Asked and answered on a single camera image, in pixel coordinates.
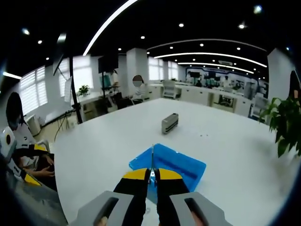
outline black ceiling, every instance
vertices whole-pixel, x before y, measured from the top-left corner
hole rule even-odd
[[[68,50],[73,55],[82,55],[89,41],[105,20],[126,0],[81,0],[47,1],[40,4],[10,1],[2,9],[0,62],[2,70],[23,76],[35,68],[51,63],[51,57],[57,38],[61,32],[67,32]],[[100,56],[107,53],[122,53],[134,47],[149,49],[157,45],[193,39],[226,39],[245,42],[263,48],[262,51],[247,45],[225,41],[192,41],[176,43],[150,49],[150,56],[182,52],[224,53],[249,58],[267,65],[266,56],[275,47],[287,54],[298,57],[301,45],[298,43],[298,9],[291,5],[261,3],[264,12],[253,13],[258,2],[200,2],[195,0],[139,0],[119,15],[102,33],[90,50],[90,54]],[[238,29],[245,22],[246,29]],[[30,35],[24,35],[27,28]],[[226,60],[237,63],[237,67],[252,70],[255,76],[267,74],[267,69],[253,63],[228,57],[181,56],[178,62],[212,63],[212,60]],[[1,90],[6,90],[16,79],[4,78]]]

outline white pillar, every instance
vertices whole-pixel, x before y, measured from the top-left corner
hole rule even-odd
[[[278,97],[287,99],[290,90],[291,72],[294,65],[289,57],[278,49],[268,55],[269,63],[269,100]]]
[[[145,83],[149,83],[149,64],[147,59],[147,50],[133,48],[127,52],[127,85],[128,95],[135,93],[133,77],[141,75]]]

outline green plant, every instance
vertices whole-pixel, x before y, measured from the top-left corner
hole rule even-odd
[[[301,108],[300,100],[288,98],[281,100],[273,98],[268,109],[260,114],[260,121],[264,117],[270,117],[269,129],[276,131],[275,143],[278,143],[278,157],[284,154],[287,147],[288,151],[296,146],[298,155],[301,155]]]
[[[89,92],[89,86],[83,85],[79,89],[79,96],[85,95]]]

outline blue bin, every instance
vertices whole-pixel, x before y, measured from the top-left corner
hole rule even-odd
[[[147,149],[141,155],[130,161],[129,167],[132,170],[141,168],[151,168],[152,147]],[[202,178],[206,164],[190,158],[182,153],[178,153],[162,144],[154,145],[154,166],[155,168],[164,168],[180,174],[190,192],[193,192],[200,179]],[[148,189],[148,198],[157,203],[157,188],[154,186],[154,177],[151,177],[151,184]]]

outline cable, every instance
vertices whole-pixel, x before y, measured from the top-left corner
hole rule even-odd
[[[64,119],[63,119],[61,125],[59,126],[59,128],[58,128],[58,130],[57,130],[57,132],[56,132],[56,134],[55,134],[55,140],[56,140],[56,136],[57,136],[57,134],[58,134],[58,131],[60,131],[60,128],[62,127],[62,125],[63,125],[63,123],[64,123],[64,121],[65,121],[66,118],[67,118],[67,114],[65,114]]]

